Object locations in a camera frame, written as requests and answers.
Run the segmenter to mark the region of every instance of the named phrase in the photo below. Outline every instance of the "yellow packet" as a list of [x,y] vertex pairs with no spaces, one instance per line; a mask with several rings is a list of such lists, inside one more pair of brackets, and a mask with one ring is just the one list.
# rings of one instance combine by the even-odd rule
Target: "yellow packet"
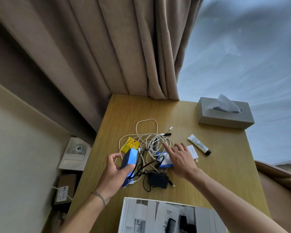
[[139,145],[140,145],[140,143],[138,141],[136,141],[133,138],[129,137],[127,139],[125,145],[121,149],[121,151],[123,151],[123,153],[126,154],[130,148],[138,149]]

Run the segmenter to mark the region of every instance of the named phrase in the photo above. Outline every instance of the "bracelet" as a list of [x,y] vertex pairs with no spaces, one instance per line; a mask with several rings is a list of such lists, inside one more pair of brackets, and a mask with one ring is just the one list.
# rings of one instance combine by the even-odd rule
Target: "bracelet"
[[96,191],[92,192],[91,194],[95,194],[95,195],[99,196],[99,197],[101,198],[102,202],[104,203],[104,208],[105,208],[105,206],[106,206],[106,201],[105,201],[105,199],[102,197],[102,195],[99,194],[99,193],[96,192]]

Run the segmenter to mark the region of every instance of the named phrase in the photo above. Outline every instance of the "gray tissue box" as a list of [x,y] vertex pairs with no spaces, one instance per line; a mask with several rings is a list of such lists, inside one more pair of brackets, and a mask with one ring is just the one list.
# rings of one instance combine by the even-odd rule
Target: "gray tissue box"
[[215,100],[215,98],[200,98],[197,103],[197,120],[199,123],[241,129],[246,129],[254,124],[253,116],[247,102],[233,101],[241,109],[241,113],[227,113],[207,109]]

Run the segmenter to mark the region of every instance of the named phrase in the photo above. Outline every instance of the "forearm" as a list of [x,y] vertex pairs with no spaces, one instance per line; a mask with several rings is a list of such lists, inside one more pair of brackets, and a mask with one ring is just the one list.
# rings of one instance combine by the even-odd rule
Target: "forearm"
[[287,233],[264,213],[196,170],[188,178],[216,210],[231,233]]
[[60,233],[88,233],[102,211],[104,204],[100,197],[91,194],[88,200],[64,223]]

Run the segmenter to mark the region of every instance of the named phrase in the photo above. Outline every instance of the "blue package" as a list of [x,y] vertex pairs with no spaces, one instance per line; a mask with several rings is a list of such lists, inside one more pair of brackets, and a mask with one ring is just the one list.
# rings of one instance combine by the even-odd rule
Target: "blue package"
[[168,168],[168,167],[172,167],[173,164],[168,156],[168,158],[166,159],[166,155],[167,155],[167,152],[164,152],[162,156],[165,156],[162,164],[159,166],[159,168]]
[[[120,169],[125,168],[128,164],[136,164],[137,156],[138,156],[138,150],[136,150],[134,148],[130,148],[128,150],[128,152],[123,157],[123,161],[122,161]],[[131,175],[131,173],[132,173],[132,171],[127,175],[122,187],[127,186],[132,181],[132,179],[128,179],[128,177]]]

